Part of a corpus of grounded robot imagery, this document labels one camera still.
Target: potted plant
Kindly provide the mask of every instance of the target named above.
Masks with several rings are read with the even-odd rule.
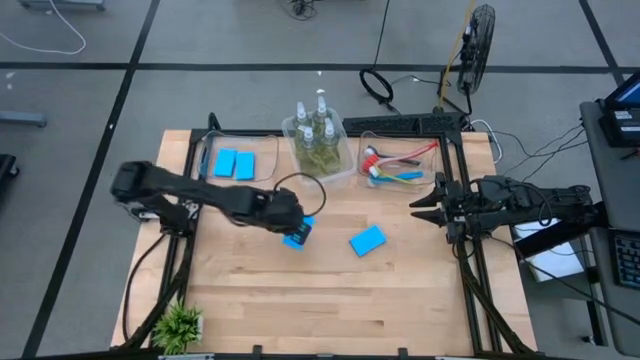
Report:
[[[153,341],[164,348],[165,355],[184,354],[187,345],[201,339],[202,310],[185,308],[184,302],[171,306],[156,324]]]

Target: black metal frame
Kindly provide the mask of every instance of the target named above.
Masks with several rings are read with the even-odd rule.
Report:
[[[184,176],[191,176],[191,174],[193,173],[194,166],[197,165],[195,162],[196,161],[195,157],[196,157],[198,144],[203,137],[205,137],[208,133],[211,132],[211,130],[218,130],[226,135],[234,135],[234,136],[269,136],[269,135],[281,136],[282,135],[281,130],[242,130],[242,129],[222,130],[219,123],[215,119],[215,116],[211,114],[209,117],[209,128],[191,130],[191,136],[189,139],[189,148],[187,150],[187,158],[186,158],[186,162],[183,170]],[[394,137],[394,138],[432,138],[437,140],[440,144],[449,143],[453,145],[453,148],[455,150],[456,160],[458,162],[460,180],[463,186],[466,189],[469,189],[470,179],[467,171],[467,162],[464,155],[461,133],[459,131],[419,133],[419,131],[420,130],[416,132],[406,132],[406,133],[405,132],[389,132],[389,133],[377,132],[377,134],[380,136]],[[360,137],[360,135],[361,135],[361,132],[347,132],[348,137]],[[443,170],[444,170],[446,180],[453,181],[454,171],[451,165],[451,155],[449,153],[448,146],[441,146],[441,158],[442,158]],[[197,223],[198,223],[197,216],[195,217],[193,222],[194,224],[192,225],[193,225],[194,231],[192,234],[186,237],[186,244],[184,249],[184,256],[187,257],[187,261],[189,261],[189,267],[191,266],[191,259],[192,259],[192,255],[195,247],[195,238],[196,238],[195,230],[197,230]],[[178,250],[178,242],[179,242],[179,239],[177,238],[172,237],[170,240],[169,249],[167,251],[167,258],[166,258],[167,260],[165,263],[164,272],[162,275],[162,282],[160,285],[160,288],[161,288],[160,294],[163,294],[164,291],[166,291],[171,281],[171,277],[173,276],[173,271],[174,271],[174,266],[176,261],[175,259],[176,259],[177,250]],[[484,258],[482,243],[477,242],[474,244],[474,246],[475,246],[476,274],[478,276],[478,280],[482,290],[487,295],[489,300],[491,300],[491,286],[489,284],[489,275],[487,272],[487,266]],[[458,256],[459,256],[459,266],[462,269],[463,264],[466,264],[466,261],[467,261],[466,260],[467,253],[464,246],[458,247]],[[187,276],[187,281],[184,282],[183,286],[180,288],[178,292],[179,298],[184,298],[186,296],[186,289],[188,286],[187,283],[188,283],[188,276]],[[474,299],[473,292],[469,287],[463,285],[463,293],[465,297],[465,305],[467,310],[467,319],[469,323],[471,344],[472,344],[474,355],[478,356],[483,354],[483,348],[482,348],[482,339],[480,336],[480,325],[478,323],[478,315],[476,312],[476,302]],[[502,353],[500,335],[498,333],[498,330],[495,324],[493,323],[492,319],[488,315],[487,315],[487,326],[489,329],[489,337],[490,337],[492,352],[490,354],[487,353],[485,355],[492,356],[493,354]],[[404,353],[403,350],[399,349],[399,354],[403,354],[403,353]],[[317,358],[316,355],[300,355],[300,356],[296,355],[295,357],[296,358],[302,358],[302,357]],[[390,357],[366,356],[366,358],[388,359]],[[409,358],[433,359],[433,357],[409,356],[408,353],[406,355],[406,358],[407,359]]]

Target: wooden table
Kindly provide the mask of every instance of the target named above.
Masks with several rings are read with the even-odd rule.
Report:
[[[182,173],[189,135],[166,131],[156,164]],[[465,133],[463,139],[470,178],[494,174],[487,136]],[[358,139],[349,141],[355,154]],[[279,143],[273,178],[252,186],[271,188],[294,171],[288,143]],[[261,156],[273,155],[258,155],[257,166]],[[327,204],[302,252],[283,245],[282,235],[238,228],[217,209],[203,209],[187,304],[203,310],[204,334],[190,352],[248,353],[260,344],[265,353],[393,355],[399,347],[411,355],[473,353],[462,281],[445,231],[409,216],[407,205],[430,190],[374,190],[356,177],[345,189],[328,189]],[[283,186],[297,193],[307,212],[319,204],[317,191],[299,180]],[[387,235],[387,243],[358,258],[349,239],[374,224]],[[141,226],[132,265],[158,238],[158,229],[157,222]],[[506,229],[495,236],[510,239]],[[130,332],[156,301],[167,244],[145,260],[135,277]],[[496,307],[535,349],[513,250],[490,240],[484,248]],[[484,312],[478,314],[484,348],[490,349]],[[120,319],[113,345],[123,342]]]

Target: fan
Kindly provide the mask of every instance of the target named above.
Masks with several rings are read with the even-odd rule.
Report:
[[[493,7],[482,5],[473,11],[471,21],[462,36],[458,91],[467,95],[475,93],[487,67],[496,14]]]

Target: white cable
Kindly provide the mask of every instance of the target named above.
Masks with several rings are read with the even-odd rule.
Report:
[[[500,162],[500,160],[502,160],[502,146],[500,146],[500,143],[498,142],[498,138],[496,137],[496,134],[493,133],[493,129],[491,128],[491,126],[489,125],[488,122],[482,120],[482,119],[477,119],[477,120],[473,120],[471,122],[471,125],[475,124],[475,123],[482,123],[484,124],[484,126],[487,127],[487,129],[489,129],[489,133],[491,134],[491,137],[493,138],[493,142],[496,143],[496,147],[498,148],[498,158],[496,160],[493,160],[494,164],[497,164]]]
[[[64,16],[62,16],[62,14],[60,14],[60,11],[58,11],[58,8],[53,3],[53,0],[49,0],[49,3],[51,4],[51,7],[53,8],[53,11],[56,12],[56,14],[60,18],[60,20],[62,20],[62,22],[67,24],[69,29],[71,29],[74,33],[76,33],[76,35],[78,35],[80,40],[82,40],[82,46],[80,47],[80,49],[78,49],[76,51],[37,49],[37,48],[32,48],[32,47],[29,47],[29,46],[18,44],[17,42],[9,39],[9,37],[7,37],[7,35],[3,34],[2,32],[0,32],[0,36],[2,36],[5,40],[7,40],[8,42],[12,43],[13,45],[15,45],[15,46],[17,46],[19,48],[25,49],[25,50],[31,50],[31,51],[37,51],[37,52],[43,52],[43,53],[63,54],[63,55],[75,55],[75,54],[80,53],[87,46],[87,41],[84,39],[84,37],[82,37],[82,34],[80,34],[78,32],[78,30],[76,30],[71,24],[69,24],[67,19],[65,19]]]

